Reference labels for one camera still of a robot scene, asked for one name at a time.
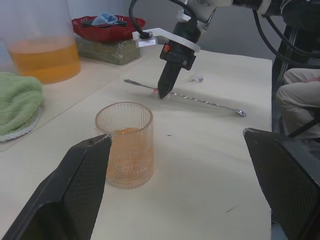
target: ribbed glass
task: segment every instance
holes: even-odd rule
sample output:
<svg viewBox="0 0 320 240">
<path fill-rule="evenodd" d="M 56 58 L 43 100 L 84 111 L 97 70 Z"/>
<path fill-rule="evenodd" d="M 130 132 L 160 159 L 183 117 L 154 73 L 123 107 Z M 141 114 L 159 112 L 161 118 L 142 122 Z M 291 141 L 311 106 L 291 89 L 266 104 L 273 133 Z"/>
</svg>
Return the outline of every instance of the ribbed glass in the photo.
<svg viewBox="0 0 320 240">
<path fill-rule="evenodd" d="M 152 112 L 134 102 L 114 103 L 97 114 L 95 125 L 113 135 L 107 181 L 125 189 L 145 184 L 154 172 Z"/>
</svg>

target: plastic pitcher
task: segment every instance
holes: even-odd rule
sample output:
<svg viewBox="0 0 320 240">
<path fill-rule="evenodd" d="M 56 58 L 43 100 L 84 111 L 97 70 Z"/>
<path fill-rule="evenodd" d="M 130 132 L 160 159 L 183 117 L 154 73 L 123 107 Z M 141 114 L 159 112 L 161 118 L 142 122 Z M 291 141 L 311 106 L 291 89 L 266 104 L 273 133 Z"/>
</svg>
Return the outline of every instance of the plastic pitcher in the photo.
<svg viewBox="0 0 320 240">
<path fill-rule="evenodd" d="M 67 0 L 2 1 L 0 21 L 0 37 L 21 75 L 50 84 L 79 73 Z"/>
</svg>

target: orange juice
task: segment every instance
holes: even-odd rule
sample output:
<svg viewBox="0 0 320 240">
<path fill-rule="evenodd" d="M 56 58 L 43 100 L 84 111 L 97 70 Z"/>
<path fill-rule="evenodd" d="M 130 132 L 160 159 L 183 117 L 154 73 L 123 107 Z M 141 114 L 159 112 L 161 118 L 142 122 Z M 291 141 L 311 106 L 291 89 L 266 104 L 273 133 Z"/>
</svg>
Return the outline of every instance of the orange juice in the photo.
<svg viewBox="0 0 320 240">
<path fill-rule="evenodd" d="M 22 76 L 33 76 L 43 84 L 67 80 L 80 72 L 76 42 L 70 37 L 22 40 L 8 47 Z"/>
<path fill-rule="evenodd" d="M 106 178 L 120 188 L 139 187 L 154 173 L 154 145 L 148 144 L 153 133 L 151 137 L 149 131 L 137 130 L 129 127 L 113 132 Z"/>
</svg>

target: person's leg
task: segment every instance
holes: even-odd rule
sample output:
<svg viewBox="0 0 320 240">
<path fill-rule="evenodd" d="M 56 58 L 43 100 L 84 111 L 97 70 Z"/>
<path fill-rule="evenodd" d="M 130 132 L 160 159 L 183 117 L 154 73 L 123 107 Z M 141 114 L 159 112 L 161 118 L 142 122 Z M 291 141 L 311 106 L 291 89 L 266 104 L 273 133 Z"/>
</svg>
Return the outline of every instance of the person's leg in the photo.
<svg viewBox="0 0 320 240">
<path fill-rule="evenodd" d="M 302 107 L 320 108 L 320 82 L 297 82 L 283 85 L 276 93 L 281 104 L 284 124 L 289 133 L 297 130 L 314 119 L 314 116 Z M 320 138 L 320 125 L 316 125 L 297 138 Z"/>
<path fill-rule="evenodd" d="M 284 84 L 307 83 L 320 79 L 320 69 L 292 68 L 283 75 Z"/>
</svg>

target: table surface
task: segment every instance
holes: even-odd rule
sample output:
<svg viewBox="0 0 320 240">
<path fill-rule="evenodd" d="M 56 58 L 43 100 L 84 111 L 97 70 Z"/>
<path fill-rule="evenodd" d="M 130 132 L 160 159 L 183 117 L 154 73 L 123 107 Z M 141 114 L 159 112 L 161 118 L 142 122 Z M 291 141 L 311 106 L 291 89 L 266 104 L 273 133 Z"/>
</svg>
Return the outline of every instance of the table surface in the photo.
<svg viewBox="0 0 320 240">
<path fill-rule="evenodd" d="M 272 62 L 201 51 L 192 71 L 204 81 L 180 73 L 176 92 L 241 109 L 241 117 L 178 96 L 154 99 L 150 89 L 123 82 L 155 87 L 165 64 L 160 52 L 148 47 L 118 69 L 86 60 L 74 79 L 44 87 L 44 119 L 1 156 L 0 237 L 68 149 L 97 135 L 99 110 L 137 102 L 154 116 L 154 175 L 131 190 L 106 184 L 91 239 L 270 240 L 270 209 L 242 132 L 271 129 Z"/>
</svg>

